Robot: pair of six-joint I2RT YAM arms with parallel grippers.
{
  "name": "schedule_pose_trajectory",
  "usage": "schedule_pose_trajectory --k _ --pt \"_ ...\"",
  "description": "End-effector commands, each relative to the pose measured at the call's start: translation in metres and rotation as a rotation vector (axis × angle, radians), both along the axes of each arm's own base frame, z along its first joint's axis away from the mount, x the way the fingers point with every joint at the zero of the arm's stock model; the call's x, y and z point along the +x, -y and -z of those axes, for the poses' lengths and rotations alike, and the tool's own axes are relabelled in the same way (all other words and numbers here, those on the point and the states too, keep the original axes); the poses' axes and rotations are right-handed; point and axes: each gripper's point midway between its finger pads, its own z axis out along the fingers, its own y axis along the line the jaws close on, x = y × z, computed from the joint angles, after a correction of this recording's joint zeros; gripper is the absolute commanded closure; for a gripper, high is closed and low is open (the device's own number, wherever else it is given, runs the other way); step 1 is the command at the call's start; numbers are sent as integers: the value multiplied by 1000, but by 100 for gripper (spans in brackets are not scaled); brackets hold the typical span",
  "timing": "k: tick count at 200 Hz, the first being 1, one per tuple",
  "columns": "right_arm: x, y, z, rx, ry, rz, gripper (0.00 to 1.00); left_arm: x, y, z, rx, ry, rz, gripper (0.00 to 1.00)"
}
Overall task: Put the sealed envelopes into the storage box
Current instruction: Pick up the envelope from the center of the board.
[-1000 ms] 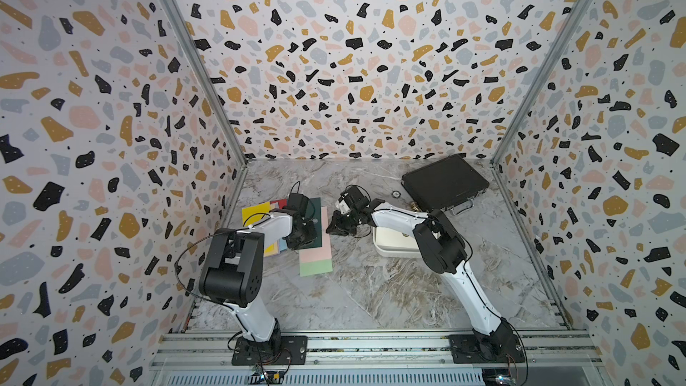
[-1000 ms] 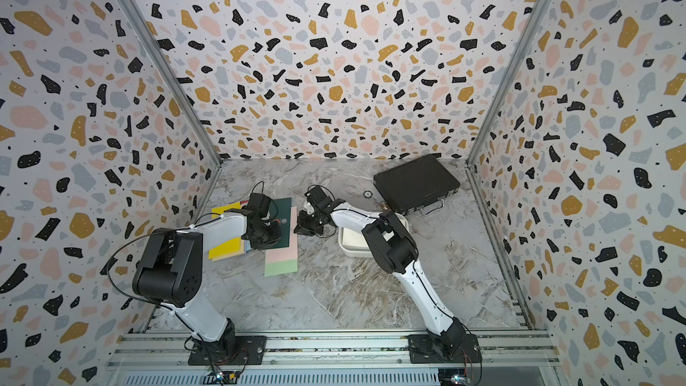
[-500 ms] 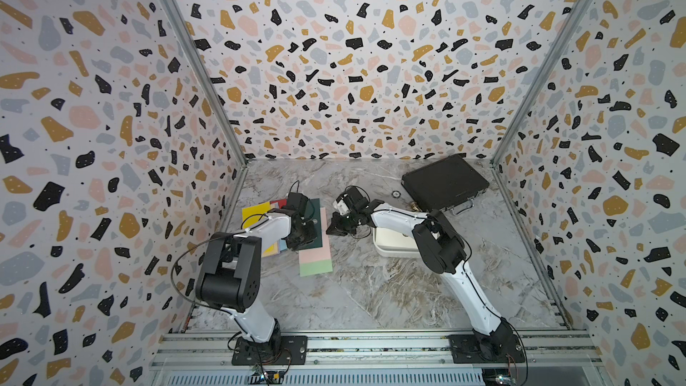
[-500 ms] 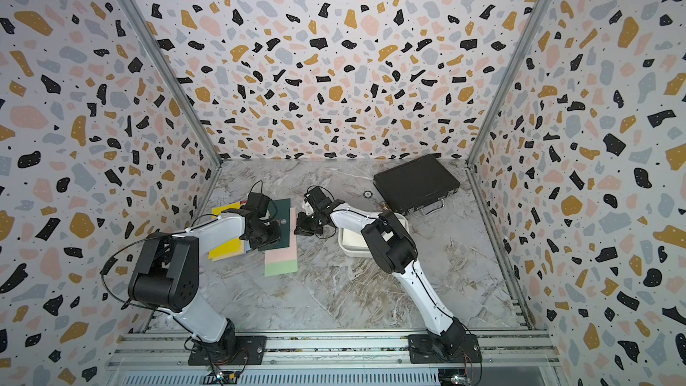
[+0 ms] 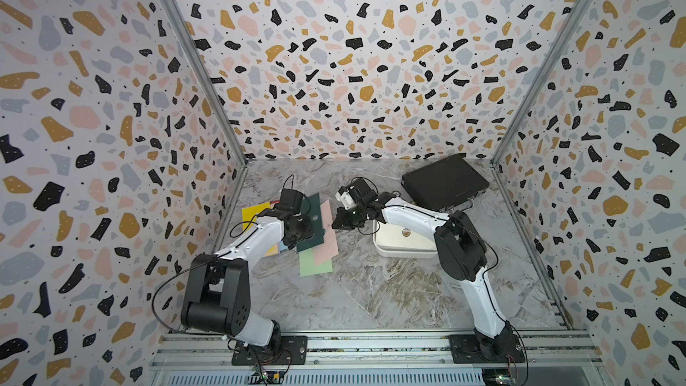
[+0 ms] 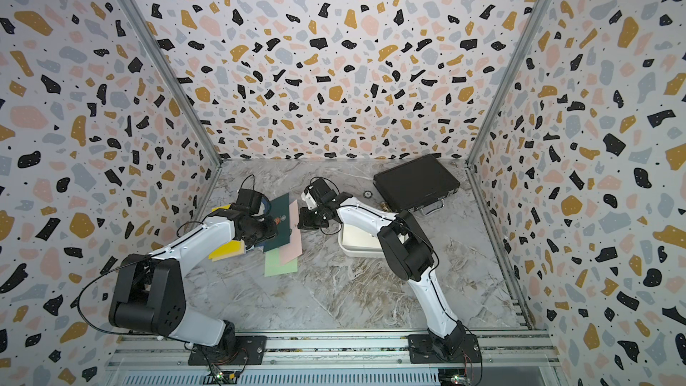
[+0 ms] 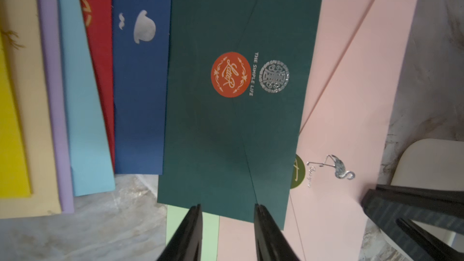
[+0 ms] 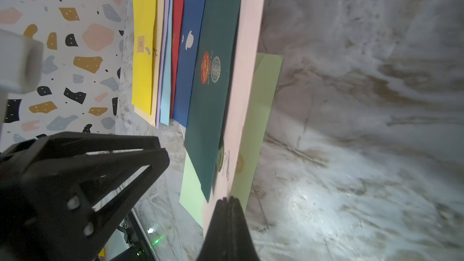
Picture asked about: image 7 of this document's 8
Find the light green envelope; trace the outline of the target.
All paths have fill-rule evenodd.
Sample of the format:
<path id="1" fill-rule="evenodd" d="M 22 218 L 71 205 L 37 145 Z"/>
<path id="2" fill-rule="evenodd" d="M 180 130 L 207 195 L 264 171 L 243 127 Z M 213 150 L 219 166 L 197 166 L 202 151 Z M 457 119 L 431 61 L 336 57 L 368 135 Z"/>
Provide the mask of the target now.
<path id="1" fill-rule="evenodd" d="M 167 205 L 166 245 L 187 215 L 188 209 Z M 216 261 L 218 256 L 219 216 L 203 212 L 201 261 Z"/>

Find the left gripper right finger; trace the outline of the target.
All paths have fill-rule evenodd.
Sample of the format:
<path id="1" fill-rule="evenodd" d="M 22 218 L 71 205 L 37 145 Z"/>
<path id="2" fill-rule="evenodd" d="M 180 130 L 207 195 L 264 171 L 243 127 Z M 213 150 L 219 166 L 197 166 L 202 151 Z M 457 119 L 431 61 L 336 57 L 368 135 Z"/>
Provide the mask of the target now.
<path id="1" fill-rule="evenodd" d="M 257 260 L 299 261 L 299 258 L 264 205 L 255 205 L 254 235 Z"/>

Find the white storage box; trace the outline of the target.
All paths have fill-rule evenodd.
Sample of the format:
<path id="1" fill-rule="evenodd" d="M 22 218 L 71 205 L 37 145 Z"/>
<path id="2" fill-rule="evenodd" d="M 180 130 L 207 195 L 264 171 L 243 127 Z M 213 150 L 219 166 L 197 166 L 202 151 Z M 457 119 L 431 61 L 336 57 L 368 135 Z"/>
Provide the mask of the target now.
<path id="1" fill-rule="evenodd" d="M 413 143 L 400 158 L 391 185 L 462 191 L 464 143 L 430 138 Z"/>

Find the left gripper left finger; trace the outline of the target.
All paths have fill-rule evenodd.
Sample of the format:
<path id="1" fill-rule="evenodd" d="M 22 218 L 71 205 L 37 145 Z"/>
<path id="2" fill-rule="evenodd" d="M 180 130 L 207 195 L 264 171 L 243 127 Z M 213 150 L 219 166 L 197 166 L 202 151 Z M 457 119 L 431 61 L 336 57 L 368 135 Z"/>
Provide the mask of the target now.
<path id="1" fill-rule="evenodd" d="M 201 205 L 193 206 L 157 261 L 200 261 L 203 240 Z"/>

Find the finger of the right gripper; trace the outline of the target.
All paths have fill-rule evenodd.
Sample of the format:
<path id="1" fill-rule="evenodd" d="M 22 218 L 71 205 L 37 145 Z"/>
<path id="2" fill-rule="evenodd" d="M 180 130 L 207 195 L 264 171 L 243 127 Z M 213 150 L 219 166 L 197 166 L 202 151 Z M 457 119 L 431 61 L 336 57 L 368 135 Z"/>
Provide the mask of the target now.
<path id="1" fill-rule="evenodd" d="M 361 201 L 364 213 L 384 233 L 401 231 L 398 220 L 411 220 L 448 231 L 464 232 L 464 193 L 378 185 Z"/>
<path id="2" fill-rule="evenodd" d="M 451 248 L 410 219 L 400 218 L 396 223 L 434 261 L 462 261 L 464 259 L 463 253 Z"/>

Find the dark green envelope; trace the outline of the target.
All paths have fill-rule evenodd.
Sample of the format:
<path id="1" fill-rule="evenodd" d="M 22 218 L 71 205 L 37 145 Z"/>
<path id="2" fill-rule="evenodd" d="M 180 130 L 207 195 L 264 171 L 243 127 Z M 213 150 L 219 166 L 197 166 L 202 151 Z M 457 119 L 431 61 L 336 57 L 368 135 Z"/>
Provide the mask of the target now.
<path id="1" fill-rule="evenodd" d="M 160 203 L 283 227 L 322 0 L 172 0 Z"/>

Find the pink envelope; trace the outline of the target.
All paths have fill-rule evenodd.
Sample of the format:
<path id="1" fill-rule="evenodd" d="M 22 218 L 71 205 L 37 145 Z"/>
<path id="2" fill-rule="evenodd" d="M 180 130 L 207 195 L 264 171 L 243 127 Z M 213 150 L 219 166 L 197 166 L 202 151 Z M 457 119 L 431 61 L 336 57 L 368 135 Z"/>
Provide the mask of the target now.
<path id="1" fill-rule="evenodd" d="M 323 0 L 283 234 L 302 261 L 356 261 L 418 0 Z"/>

